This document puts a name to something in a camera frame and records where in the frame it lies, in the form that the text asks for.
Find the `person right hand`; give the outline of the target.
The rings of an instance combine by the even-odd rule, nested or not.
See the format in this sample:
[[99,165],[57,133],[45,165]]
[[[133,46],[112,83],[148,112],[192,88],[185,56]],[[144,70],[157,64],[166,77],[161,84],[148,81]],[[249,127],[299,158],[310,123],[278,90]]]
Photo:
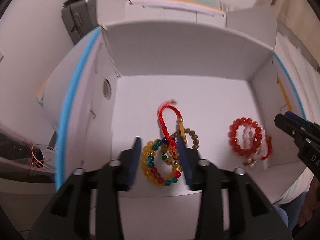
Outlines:
[[313,212],[319,206],[319,180],[313,177],[309,191],[306,194],[304,203],[298,216],[298,225],[302,227],[313,216]]

